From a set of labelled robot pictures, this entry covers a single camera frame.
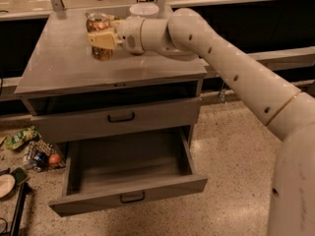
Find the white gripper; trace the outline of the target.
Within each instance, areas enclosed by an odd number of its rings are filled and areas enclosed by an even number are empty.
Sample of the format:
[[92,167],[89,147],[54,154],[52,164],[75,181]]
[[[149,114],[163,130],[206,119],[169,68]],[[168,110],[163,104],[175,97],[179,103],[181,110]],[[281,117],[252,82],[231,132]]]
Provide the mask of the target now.
[[141,30],[144,22],[141,17],[128,17],[123,20],[112,20],[111,26],[117,29],[117,35],[112,30],[99,30],[88,33],[88,41],[93,47],[110,49],[116,48],[119,39],[123,48],[133,55],[142,55],[145,50],[141,41]]

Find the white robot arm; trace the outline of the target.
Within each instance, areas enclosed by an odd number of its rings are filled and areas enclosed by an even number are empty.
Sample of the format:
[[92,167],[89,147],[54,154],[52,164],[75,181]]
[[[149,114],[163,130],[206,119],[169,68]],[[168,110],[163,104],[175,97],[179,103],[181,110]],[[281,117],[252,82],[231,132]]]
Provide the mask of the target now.
[[315,99],[219,36],[195,11],[131,16],[88,34],[95,47],[202,57],[283,142],[276,157],[268,236],[315,236]]

